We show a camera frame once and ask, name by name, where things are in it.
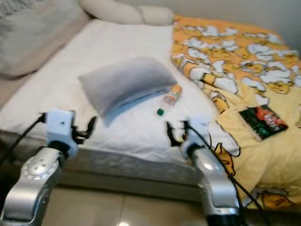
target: floor tile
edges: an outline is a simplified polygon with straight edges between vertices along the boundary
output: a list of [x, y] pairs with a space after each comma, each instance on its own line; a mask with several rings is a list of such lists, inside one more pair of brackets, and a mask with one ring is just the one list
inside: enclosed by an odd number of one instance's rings
[[199, 205], [126, 196], [119, 226], [206, 226]]
[[56, 188], [43, 226], [116, 226], [123, 199], [122, 194]]

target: book cover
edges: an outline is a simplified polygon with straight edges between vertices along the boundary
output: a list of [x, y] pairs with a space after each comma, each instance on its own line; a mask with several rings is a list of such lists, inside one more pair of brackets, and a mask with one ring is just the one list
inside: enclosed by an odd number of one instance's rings
[[251, 107], [240, 111], [239, 114], [244, 123], [252, 130], [251, 132], [259, 141], [288, 128], [286, 122], [267, 105]]

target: yellow blanket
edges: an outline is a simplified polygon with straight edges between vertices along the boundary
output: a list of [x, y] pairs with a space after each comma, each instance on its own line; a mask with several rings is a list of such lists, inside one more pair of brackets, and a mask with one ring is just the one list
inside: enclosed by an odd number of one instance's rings
[[[290, 50], [277, 34], [258, 27], [181, 16], [175, 17], [173, 38], [174, 65], [220, 112], [209, 125], [214, 151], [265, 208], [301, 204], [297, 51]], [[238, 118], [238, 111], [262, 104], [268, 104], [289, 129], [258, 142]], [[245, 204], [253, 205], [247, 199]]]

